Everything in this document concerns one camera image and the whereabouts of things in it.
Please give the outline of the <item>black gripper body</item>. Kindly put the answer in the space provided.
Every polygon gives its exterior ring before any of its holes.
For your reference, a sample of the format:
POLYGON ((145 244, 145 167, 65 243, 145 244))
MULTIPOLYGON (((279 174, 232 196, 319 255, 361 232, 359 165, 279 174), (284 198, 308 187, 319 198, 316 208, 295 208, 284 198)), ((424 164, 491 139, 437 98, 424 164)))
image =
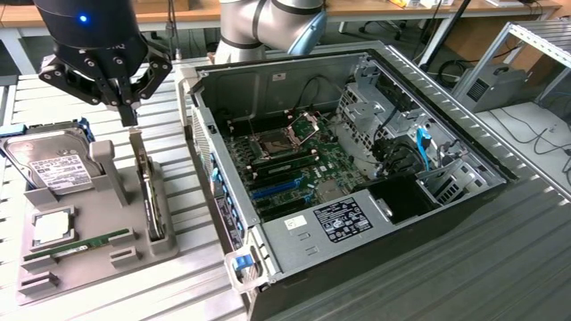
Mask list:
POLYGON ((53 55, 73 69, 85 58, 104 77, 133 76, 148 53, 131 1, 34 1, 49 35, 53 55))

